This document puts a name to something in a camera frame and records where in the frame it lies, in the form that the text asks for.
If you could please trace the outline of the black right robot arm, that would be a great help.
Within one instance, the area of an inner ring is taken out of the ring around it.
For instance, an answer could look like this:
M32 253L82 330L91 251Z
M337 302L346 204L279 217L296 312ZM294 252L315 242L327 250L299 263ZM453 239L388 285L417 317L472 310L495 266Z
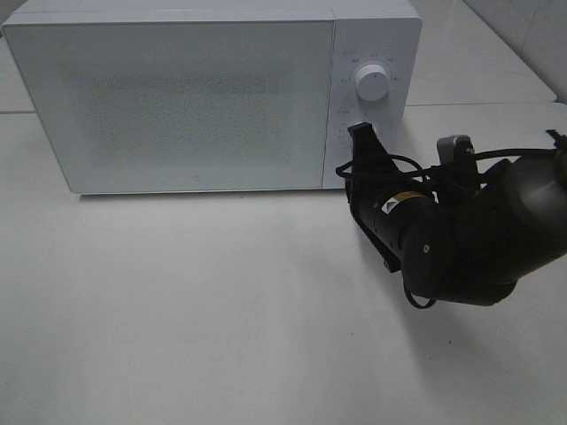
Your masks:
M450 135L436 166L404 172L369 123L348 132L353 156L337 174L350 212L414 307L494 305L565 254L565 135L550 130L550 149L484 152Z

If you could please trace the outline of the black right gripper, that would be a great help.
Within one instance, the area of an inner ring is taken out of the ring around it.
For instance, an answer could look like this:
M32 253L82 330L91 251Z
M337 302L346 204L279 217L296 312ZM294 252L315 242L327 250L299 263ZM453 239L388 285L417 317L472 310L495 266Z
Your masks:
M360 122L347 129L353 145L350 171L343 175L351 214L385 267L394 273L437 270L433 243L437 204L421 183L403 175L373 126Z

